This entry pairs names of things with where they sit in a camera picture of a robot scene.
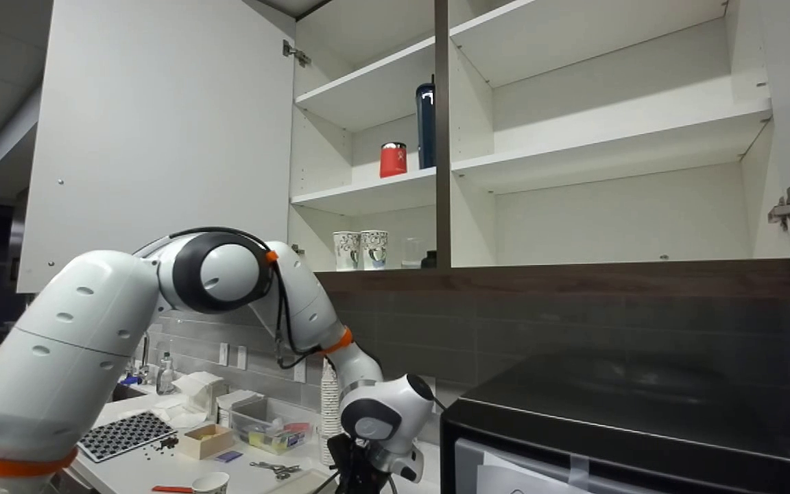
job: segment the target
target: black bottle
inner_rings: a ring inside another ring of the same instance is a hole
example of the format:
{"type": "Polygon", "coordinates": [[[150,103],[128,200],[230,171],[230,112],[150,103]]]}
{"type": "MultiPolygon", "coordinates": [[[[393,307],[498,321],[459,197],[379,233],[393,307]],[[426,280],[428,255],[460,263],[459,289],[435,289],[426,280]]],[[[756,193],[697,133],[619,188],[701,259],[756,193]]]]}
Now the black bottle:
{"type": "Polygon", "coordinates": [[[417,87],[417,144],[419,144],[419,168],[435,166],[433,151],[433,83],[417,87]]]}

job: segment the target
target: cup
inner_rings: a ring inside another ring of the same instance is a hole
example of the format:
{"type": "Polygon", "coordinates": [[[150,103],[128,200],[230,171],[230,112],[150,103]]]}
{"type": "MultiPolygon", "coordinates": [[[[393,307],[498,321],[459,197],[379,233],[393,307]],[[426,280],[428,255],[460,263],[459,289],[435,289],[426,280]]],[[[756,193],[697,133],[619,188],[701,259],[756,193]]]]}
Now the cup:
{"type": "Polygon", "coordinates": [[[361,232],[360,236],[360,267],[364,271],[387,270],[387,232],[361,232]]]}
{"type": "Polygon", "coordinates": [[[360,267],[360,233],[335,232],[335,263],[338,271],[354,271],[360,267]]]}
{"type": "Polygon", "coordinates": [[[195,494],[227,494],[230,476],[209,473],[191,484],[195,494]]]}
{"type": "Polygon", "coordinates": [[[389,141],[379,149],[379,177],[401,177],[406,173],[406,146],[389,141]]]}

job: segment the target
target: white shelf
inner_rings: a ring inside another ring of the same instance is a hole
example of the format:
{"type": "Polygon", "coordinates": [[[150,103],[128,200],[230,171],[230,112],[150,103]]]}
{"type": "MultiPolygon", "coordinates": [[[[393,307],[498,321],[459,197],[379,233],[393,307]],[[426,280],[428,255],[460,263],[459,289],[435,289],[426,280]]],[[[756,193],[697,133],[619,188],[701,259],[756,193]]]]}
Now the white shelf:
{"type": "Polygon", "coordinates": [[[657,133],[622,134],[582,146],[538,146],[486,153],[453,166],[493,195],[608,182],[626,177],[670,173],[685,168],[731,166],[751,149],[767,109],[679,123],[657,133]]]}
{"type": "Polygon", "coordinates": [[[380,59],[328,86],[306,92],[295,104],[346,133],[361,133],[417,109],[415,92],[433,75],[433,38],[380,59]]]}
{"type": "Polygon", "coordinates": [[[718,18],[722,0],[513,0],[449,35],[498,87],[718,18]]]}
{"type": "Polygon", "coordinates": [[[435,204],[435,171],[415,171],[404,177],[387,177],[372,185],[335,188],[323,193],[295,195],[294,206],[331,212],[343,218],[371,218],[404,210],[422,210],[435,204]]]}
{"type": "Polygon", "coordinates": [[[323,49],[343,67],[360,70],[433,33],[428,0],[338,0],[295,24],[302,49],[323,49]]]}

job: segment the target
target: cabinet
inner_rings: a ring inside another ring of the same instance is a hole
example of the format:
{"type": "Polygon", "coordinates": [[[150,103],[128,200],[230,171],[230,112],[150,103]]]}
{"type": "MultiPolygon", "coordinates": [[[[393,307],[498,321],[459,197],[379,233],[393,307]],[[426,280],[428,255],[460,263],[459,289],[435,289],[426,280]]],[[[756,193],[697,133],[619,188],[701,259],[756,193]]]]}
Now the cabinet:
{"type": "Polygon", "coordinates": [[[242,0],[55,4],[18,292],[195,226],[284,238],[283,38],[242,0]]]}
{"type": "Polygon", "coordinates": [[[449,28],[453,267],[782,259],[755,4],[513,0],[449,28]]]}
{"type": "Polygon", "coordinates": [[[335,270],[331,233],[380,227],[387,267],[435,247],[435,171],[417,166],[415,92],[433,75],[433,4],[338,0],[295,24],[291,243],[335,270]],[[404,177],[379,179],[379,149],[409,149],[404,177]]]}

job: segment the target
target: wall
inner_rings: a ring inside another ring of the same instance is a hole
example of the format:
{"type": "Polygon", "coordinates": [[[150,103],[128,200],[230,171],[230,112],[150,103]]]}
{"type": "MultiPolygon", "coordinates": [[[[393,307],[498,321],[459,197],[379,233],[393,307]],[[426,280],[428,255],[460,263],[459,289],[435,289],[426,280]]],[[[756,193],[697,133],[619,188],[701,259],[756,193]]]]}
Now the wall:
{"type": "MultiPolygon", "coordinates": [[[[356,341],[380,361],[387,377],[422,373],[443,402],[497,377],[530,355],[629,352],[688,361],[718,370],[756,404],[760,421],[790,444],[790,300],[664,296],[664,295],[538,295],[479,289],[331,289],[356,341]]],[[[177,370],[209,369],[232,387],[317,406],[317,362],[306,384],[273,369],[273,347],[250,314],[224,321],[164,318],[154,350],[172,350],[177,370]],[[220,369],[220,341],[250,350],[250,370],[220,369]]]]}
{"type": "Polygon", "coordinates": [[[498,267],[751,259],[741,168],[697,168],[498,197],[498,267]]]}

